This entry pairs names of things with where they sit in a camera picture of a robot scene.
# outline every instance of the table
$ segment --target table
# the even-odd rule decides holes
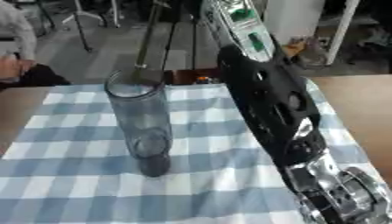
[[[309,91],[339,164],[380,179],[317,87]],[[171,87],[168,99],[171,170],[146,178],[102,86],[52,89],[0,163],[0,222],[303,224],[223,85]]]
[[[45,99],[49,87],[24,87],[0,92],[0,157]]]
[[[392,186],[392,75],[312,78]]]

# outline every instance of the white wall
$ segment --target white wall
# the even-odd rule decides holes
[[[325,0],[269,0],[264,23],[286,45],[291,38],[314,35],[324,4]]]

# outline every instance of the person's arm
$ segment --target person's arm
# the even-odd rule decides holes
[[[23,13],[4,0],[0,0],[0,26],[15,35],[21,59],[34,62],[37,45],[34,30]]]

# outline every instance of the black pole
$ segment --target black pole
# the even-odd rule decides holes
[[[166,68],[166,61],[169,57],[169,51],[172,47],[172,41],[174,38],[174,33],[176,31],[177,24],[179,23],[179,19],[181,18],[181,5],[182,5],[183,0],[177,0],[176,3],[174,4],[173,7],[173,14],[174,17],[171,21],[171,29],[170,29],[170,34],[169,34],[169,40],[167,41],[166,47],[165,47],[165,52],[164,52],[164,62],[162,65],[162,71],[165,70]]]
[[[192,37],[192,70],[196,70],[196,58],[198,51],[198,21],[195,17],[192,18],[193,37]]]
[[[79,15],[75,11],[73,13],[73,16],[75,18],[76,25],[78,26],[78,31],[79,31],[79,34],[80,34],[81,43],[83,44],[84,49],[86,50],[86,52],[91,53],[93,51],[93,48],[88,46],[88,42],[86,41],[86,37],[85,37],[84,32],[82,30],[83,28],[81,27],[81,21],[79,20]]]

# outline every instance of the gingham tablecloth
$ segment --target gingham tablecloth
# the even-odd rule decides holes
[[[318,88],[341,167],[380,179]],[[146,178],[102,86],[54,87],[0,162],[0,223],[304,223],[223,85],[168,87],[170,172]]]

